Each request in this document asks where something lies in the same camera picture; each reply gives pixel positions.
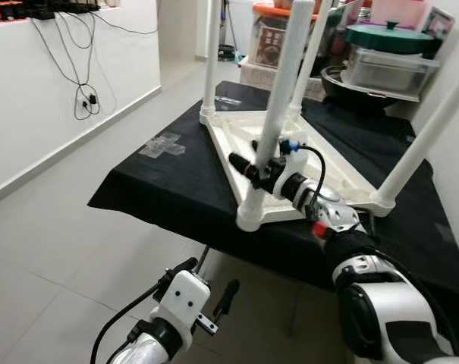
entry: plastic container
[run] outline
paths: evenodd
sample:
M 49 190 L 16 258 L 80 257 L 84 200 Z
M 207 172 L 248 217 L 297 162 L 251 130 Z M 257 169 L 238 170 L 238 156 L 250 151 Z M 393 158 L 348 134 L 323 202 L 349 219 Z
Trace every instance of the plastic container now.
M 254 22 L 248 61 L 265 67 L 278 67 L 291 11 L 273 3 L 253 6 Z
M 419 55 L 396 55 L 356 47 L 349 59 L 345 82 L 417 97 L 438 67 L 439 62 Z
M 371 22 L 386 25 L 396 21 L 401 27 L 415 29 L 425 10 L 424 0 L 373 0 Z

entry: orange lid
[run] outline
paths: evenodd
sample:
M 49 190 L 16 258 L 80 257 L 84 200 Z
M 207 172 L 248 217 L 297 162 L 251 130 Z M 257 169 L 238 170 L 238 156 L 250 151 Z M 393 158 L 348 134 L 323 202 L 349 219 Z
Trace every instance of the orange lid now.
M 278 15 L 280 17 L 290 17 L 291 10 L 275 8 L 275 4 L 272 2 L 260 2 L 256 3 L 253 6 L 254 11 L 258 11 L 259 13 L 265 15 Z M 317 19 L 317 14 L 312 15 L 312 20 Z

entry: tiled floor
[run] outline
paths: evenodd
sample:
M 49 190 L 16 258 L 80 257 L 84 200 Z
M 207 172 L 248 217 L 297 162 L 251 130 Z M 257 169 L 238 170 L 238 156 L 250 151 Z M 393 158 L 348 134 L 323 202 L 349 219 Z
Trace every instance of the tiled floor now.
M 234 64 L 221 64 L 219 74 L 239 79 Z M 201 253 L 195 241 L 86 203 L 113 166 L 202 96 L 202 80 L 201 64 L 0 202 L 0 364 L 87 363 L 99 329 L 116 310 L 165 267 Z M 213 289 L 207 312 L 230 279 L 241 280 L 241 291 L 216 337 L 197 333 L 191 350 L 174 362 L 344 362 L 331 294 L 218 253 L 203 272 Z M 142 305 L 110 330 L 100 363 L 153 306 Z

